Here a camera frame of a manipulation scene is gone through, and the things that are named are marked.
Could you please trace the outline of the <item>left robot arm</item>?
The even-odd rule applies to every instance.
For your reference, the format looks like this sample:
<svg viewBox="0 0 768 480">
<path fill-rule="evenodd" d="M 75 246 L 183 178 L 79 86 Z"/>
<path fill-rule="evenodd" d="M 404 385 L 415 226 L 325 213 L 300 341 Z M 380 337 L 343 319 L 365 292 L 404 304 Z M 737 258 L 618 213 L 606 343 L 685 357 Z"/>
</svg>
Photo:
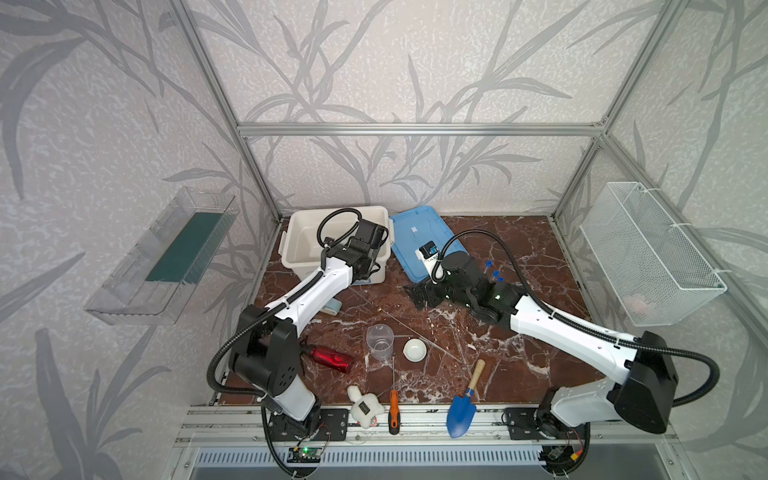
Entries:
<svg viewBox="0 0 768 480">
<path fill-rule="evenodd" d="M 320 264 L 292 290 L 265 307 L 245 308 L 238 331 L 211 360 L 208 383 L 227 395 L 256 396 L 276 414 L 313 430 L 320 403 L 300 377 L 300 336 L 336 295 L 381 269 L 377 257 L 389 228 L 358 216 L 339 237 L 317 229 Z"/>
</svg>

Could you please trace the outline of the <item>glass stirring rod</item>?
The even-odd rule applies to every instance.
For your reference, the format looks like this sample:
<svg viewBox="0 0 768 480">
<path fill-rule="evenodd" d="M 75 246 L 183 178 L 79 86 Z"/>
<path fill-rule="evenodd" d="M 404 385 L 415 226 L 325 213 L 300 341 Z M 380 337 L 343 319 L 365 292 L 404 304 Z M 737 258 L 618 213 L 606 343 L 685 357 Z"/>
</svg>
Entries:
<svg viewBox="0 0 768 480">
<path fill-rule="evenodd" d="M 427 345 L 429 351 L 440 351 L 457 362 L 465 362 L 452 323 L 444 315 L 417 310 L 407 296 L 377 297 L 372 295 L 371 290 L 362 290 L 357 295 L 373 308 L 376 323 L 390 326 L 398 340 L 418 338 Z"/>
</svg>

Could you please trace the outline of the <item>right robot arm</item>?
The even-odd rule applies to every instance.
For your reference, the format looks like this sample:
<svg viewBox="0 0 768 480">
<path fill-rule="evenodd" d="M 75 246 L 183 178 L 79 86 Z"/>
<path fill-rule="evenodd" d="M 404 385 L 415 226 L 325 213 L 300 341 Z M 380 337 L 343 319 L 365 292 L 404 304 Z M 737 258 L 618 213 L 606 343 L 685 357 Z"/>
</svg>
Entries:
<svg viewBox="0 0 768 480">
<path fill-rule="evenodd" d="M 408 289 L 417 308 L 444 301 L 462 305 L 483 323 L 543 341 L 603 374 L 601 380 L 547 393 L 539 406 L 541 429 L 623 420 L 648 433 L 666 432 L 678 376 L 661 337 L 647 332 L 637 349 L 630 334 L 538 305 L 516 285 L 490 281 L 463 251 L 440 259 L 435 249 L 421 248 L 415 256 L 428 272 Z"/>
</svg>

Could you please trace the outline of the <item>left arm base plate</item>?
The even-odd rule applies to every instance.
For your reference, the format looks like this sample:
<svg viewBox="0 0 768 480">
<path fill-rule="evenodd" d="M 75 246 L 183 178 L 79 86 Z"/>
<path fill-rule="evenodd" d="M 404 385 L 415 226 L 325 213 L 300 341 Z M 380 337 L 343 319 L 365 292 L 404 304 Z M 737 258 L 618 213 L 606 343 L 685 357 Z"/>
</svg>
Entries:
<svg viewBox="0 0 768 480">
<path fill-rule="evenodd" d="M 309 416 L 298 421 L 285 414 L 270 413 L 266 423 L 272 441 L 344 441 L 349 426 L 346 408 L 316 408 Z"/>
</svg>

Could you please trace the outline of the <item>white plastic bin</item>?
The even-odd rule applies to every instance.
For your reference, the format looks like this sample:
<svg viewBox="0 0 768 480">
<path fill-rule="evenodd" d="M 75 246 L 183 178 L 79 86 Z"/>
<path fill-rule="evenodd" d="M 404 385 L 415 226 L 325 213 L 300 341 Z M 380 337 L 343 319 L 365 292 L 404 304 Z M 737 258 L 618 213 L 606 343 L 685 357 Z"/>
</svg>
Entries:
<svg viewBox="0 0 768 480">
<path fill-rule="evenodd" d="M 383 283 L 386 278 L 386 263 L 391 256 L 395 240 L 394 223 L 383 206 L 358 206 L 356 210 L 364 220 L 385 226 L 388 235 L 376 257 L 380 269 L 372 273 L 367 280 L 355 282 L 354 286 Z M 292 270 L 301 281 L 320 266 L 321 246 L 316 238 L 317 229 L 321 221 L 333 211 L 335 208 L 297 211 L 290 217 L 287 231 L 281 236 L 278 248 L 281 263 L 285 268 Z"/>
</svg>

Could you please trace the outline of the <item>small white bowl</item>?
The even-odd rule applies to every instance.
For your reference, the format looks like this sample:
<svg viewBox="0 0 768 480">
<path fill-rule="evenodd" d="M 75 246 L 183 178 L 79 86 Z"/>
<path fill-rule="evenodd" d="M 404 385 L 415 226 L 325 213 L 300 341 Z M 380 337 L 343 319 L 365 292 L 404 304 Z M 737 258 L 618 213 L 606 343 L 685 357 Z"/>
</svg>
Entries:
<svg viewBox="0 0 768 480">
<path fill-rule="evenodd" d="M 418 338 L 407 340 L 403 347 L 404 357 L 412 363 L 423 361 L 426 358 L 427 353 L 428 349 L 425 342 Z"/>
</svg>

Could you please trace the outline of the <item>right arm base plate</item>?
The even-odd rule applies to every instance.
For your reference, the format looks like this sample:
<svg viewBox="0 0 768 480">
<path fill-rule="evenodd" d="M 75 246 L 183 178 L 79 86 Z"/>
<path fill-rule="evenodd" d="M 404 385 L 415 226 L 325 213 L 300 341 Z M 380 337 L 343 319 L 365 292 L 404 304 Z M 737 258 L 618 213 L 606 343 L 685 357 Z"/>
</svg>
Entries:
<svg viewBox="0 0 768 480">
<path fill-rule="evenodd" d="M 505 408 L 501 417 L 511 440 L 583 440 L 591 436 L 590 426 L 568 427 L 549 411 L 540 413 L 536 407 Z"/>
</svg>

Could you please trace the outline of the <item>clear measuring cup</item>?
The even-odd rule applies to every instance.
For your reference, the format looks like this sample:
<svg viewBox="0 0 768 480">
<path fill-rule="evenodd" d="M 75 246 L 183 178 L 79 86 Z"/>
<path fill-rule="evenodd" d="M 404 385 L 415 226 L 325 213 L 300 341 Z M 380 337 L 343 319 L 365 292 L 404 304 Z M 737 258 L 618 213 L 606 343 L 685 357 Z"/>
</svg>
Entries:
<svg viewBox="0 0 768 480">
<path fill-rule="evenodd" d="M 386 361 L 393 355 L 394 332 L 386 324 L 371 326 L 366 334 L 370 355 L 379 361 Z"/>
</svg>

